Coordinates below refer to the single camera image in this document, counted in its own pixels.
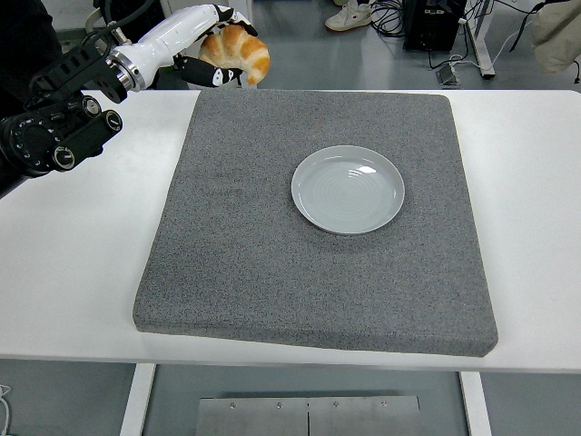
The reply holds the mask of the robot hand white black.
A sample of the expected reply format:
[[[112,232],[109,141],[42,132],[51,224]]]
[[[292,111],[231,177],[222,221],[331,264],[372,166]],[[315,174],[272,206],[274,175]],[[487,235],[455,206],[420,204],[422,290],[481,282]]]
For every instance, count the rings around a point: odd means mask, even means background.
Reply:
[[[157,71],[173,65],[173,58],[218,25],[241,25],[247,33],[258,32],[240,12],[225,5],[194,5],[176,11],[147,32],[137,43],[115,47],[110,54],[126,75],[126,89],[148,88]]]

